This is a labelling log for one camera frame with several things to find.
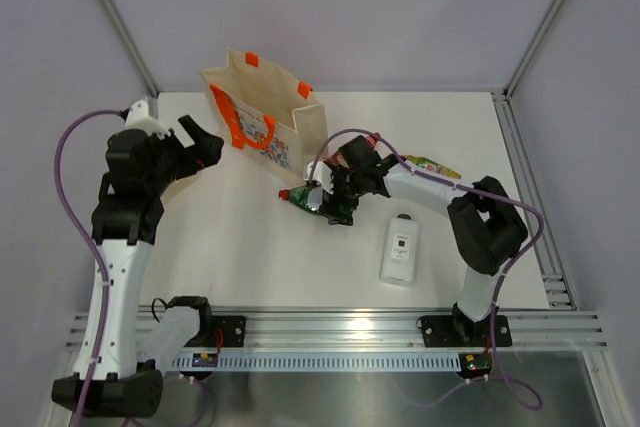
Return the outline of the green dish soap bottle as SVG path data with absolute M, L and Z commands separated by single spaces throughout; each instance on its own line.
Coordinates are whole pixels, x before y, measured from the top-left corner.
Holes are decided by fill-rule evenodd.
M 327 192 L 317 185 L 302 185 L 290 189 L 281 189 L 278 198 L 286 201 L 296 208 L 312 214 L 323 215 L 323 204 Z

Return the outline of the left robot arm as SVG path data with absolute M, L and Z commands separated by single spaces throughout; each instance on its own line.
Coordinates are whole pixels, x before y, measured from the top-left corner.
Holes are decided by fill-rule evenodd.
M 61 182 L 54 156 L 56 190 L 67 215 L 95 260 L 89 316 L 70 376 L 54 381 L 51 399 L 85 418 L 150 418 L 158 410 L 164 375 L 190 342 L 208 343 L 215 332 L 209 301 L 173 298 L 143 342 L 136 340 L 145 270 L 164 214 L 168 187 L 216 165 L 224 141 L 185 115 L 179 124 L 192 140 L 185 146 L 172 130 L 128 126 L 107 141 L 98 204 L 83 228 Z

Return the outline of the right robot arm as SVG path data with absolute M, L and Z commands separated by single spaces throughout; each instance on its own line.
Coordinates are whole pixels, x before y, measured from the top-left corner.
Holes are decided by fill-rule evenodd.
M 361 197 L 371 194 L 410 201 L 446 217 L 459 255 L 467 266 L 452 307 L 454 335 L 474 344 L 484 337 L 495 309 L 500 268 L 516 259 L 529 232 L 521 204 L 494 177 L 467 184 L 430 170 L 395 149 L 381 157 L 362 131 L 337 150 L 336 160 L 317 154 L 305 181 L 322 189 L 317 207 L 330 225 L 351 226 Z

